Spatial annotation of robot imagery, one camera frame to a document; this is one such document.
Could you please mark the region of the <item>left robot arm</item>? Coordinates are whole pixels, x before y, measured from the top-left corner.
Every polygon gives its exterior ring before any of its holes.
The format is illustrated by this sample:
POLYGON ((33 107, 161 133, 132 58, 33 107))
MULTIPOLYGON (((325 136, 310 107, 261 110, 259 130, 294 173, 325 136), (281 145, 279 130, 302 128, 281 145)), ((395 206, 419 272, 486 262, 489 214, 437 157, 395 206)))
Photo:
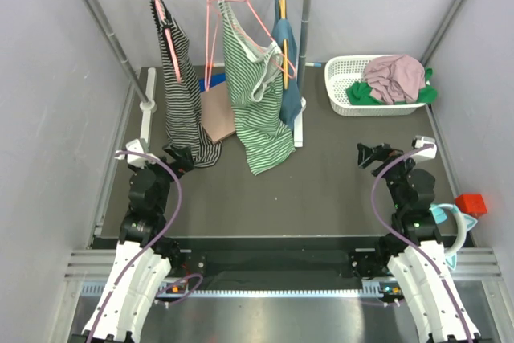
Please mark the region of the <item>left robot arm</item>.
POLYGON ((194 169, 190 148, 171 147, 167 161, 141 150, 116 152, 135 159, 129 168, 128 211, 120 225, 115 258, 95 311, 71 342, 138 342, 159 287, 184 261, 177 243, 165 241, 172 221, 165 218, 171 186, 194 169))

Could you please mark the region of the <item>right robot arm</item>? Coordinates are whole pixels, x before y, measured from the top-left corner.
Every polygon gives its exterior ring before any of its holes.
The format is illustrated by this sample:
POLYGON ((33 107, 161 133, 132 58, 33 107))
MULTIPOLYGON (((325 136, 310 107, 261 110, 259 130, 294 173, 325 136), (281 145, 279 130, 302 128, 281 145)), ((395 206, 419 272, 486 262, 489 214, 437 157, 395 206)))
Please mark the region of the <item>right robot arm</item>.
POLYGON ((435 204, 434 176, 417 167, 435 158, 434 139, 416 136, 409 152, 362 143, 357 151, 359 168, 380 164, 372 175, 376 183, 386 183, 394 212, 383 222, 388 232, 377 241, 374 254, 353 261, 356 276, 396 279, 400 292, 386 291, 384 304, 408 307, 419 341, 484 342, 451 277, 469 217, 454 204, 435 204))

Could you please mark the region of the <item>pink tank top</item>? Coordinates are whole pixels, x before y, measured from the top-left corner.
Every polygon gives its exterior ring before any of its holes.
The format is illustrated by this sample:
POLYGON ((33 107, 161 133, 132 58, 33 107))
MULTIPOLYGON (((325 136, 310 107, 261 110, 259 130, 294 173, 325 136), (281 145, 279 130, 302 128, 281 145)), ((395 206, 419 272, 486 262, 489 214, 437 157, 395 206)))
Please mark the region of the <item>pink tank top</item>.
POLYGON ((383 104, 414 104, 425 87, 425 69, 408 55, 386 55, 371 60, 363 71, 370 95, 383 104))

